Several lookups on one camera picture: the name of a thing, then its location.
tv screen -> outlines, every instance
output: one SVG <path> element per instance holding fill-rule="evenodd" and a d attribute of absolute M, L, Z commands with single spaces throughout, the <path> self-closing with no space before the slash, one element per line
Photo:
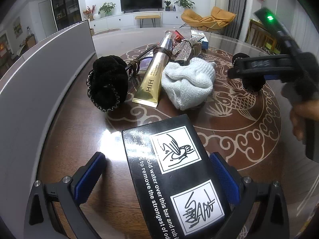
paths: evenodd
<path fill-rule="evenodd" d="M 162 0 L 121 0 L 122 11 L 162 8 Z"/>

gold tube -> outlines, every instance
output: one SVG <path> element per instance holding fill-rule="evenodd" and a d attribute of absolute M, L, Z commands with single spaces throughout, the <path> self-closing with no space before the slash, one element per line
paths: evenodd
<path fill-rule="evenodd" d="M 167 31 L 162 39 L 159 48 L 172 51 L 175 34 Z M 132 99 L 132 102 L 157 107 L 161 88 L 162 71 L 170 60 L 169 53 L 159 50 L 154 54 L 152 61 L 147 68 L 144 79 Z"/>

screw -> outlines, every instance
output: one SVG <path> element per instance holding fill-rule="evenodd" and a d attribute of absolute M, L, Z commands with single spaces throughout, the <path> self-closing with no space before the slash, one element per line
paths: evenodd
<path fill-rule="evenodd" d="M 251 178 L 249 176 L 244 177 L 244 182 L 245 183 L 251 183 Z"/>
<path fill-rule="evenodd" d="M 36 186 L 36 187 L 39 186 L 40 184 L 41 184 L 41 181 L 35 181 L 35 182 L 33 183 L 33 185 Z"/>
<path fill-rule="evenodd" d="M 272 184 L 273 184 L 275 187 L 279 187 L 279 185 L 280 185 L 279 181 L 273 181 Z"/>
<path fill-rule="evenodd" d="M 62 179 L 62 181 L 63 181 L 64 183 L 68 183 L 70 180 L 71 180 L 71 177 L 70 177 L 70 176 L 65 176 L 65 177 L 63 177 L 63 179 Z"/>

sticker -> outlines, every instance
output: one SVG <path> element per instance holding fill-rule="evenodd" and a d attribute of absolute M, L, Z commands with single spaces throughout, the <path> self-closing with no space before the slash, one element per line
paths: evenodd
<path fill-rule="evenodd" d="M 202 159 L 186 126 L 154 134 L 151 143 L 162 174 Z"/>
<path fill-rule="evenodd" d="M 171 196 L 185 235 L 198 231 L 224 216 L 211 180 Z"/>

white knitted hat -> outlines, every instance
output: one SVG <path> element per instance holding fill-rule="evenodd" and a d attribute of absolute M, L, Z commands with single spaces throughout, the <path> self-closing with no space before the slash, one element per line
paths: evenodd
<path fill-rule="evenodd" d="M 162 87 L 174 106 L 186 110 L 202 103 L 213 90 L 215 62 L 192 58 L 187 66 L 169 62 L 162 73 Z"/>

